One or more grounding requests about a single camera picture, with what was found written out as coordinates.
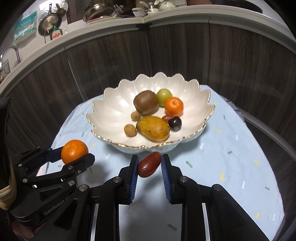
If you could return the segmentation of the person's left hand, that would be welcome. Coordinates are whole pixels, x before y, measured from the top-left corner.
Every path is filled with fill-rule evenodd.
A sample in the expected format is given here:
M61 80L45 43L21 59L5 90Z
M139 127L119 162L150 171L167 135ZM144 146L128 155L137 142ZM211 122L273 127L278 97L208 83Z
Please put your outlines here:
M34 232L31 229L24 227L17 221L11 224L11 228L15 235L22 239L30 240L34 237Z

